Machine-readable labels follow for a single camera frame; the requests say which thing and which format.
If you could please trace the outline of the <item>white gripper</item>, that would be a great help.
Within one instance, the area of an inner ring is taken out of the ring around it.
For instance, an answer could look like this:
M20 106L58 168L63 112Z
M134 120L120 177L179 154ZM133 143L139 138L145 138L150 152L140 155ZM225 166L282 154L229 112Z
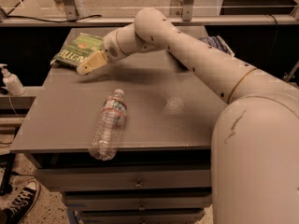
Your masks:
M87 75L93 70L96 70L107 61L118 61L127 57L121 50L118 42L118 30L114 30L103 37L103 50L98 50L92 53L91 56L81 65L77 67L77 72L80 75Z

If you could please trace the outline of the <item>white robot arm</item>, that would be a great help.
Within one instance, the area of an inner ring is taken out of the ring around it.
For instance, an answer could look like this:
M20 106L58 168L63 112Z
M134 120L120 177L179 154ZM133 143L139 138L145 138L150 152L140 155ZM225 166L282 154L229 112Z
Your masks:
M106 62L156 49L227 104L211 139L214 224L299 224L299 90L181 32L155 8L103 38Z

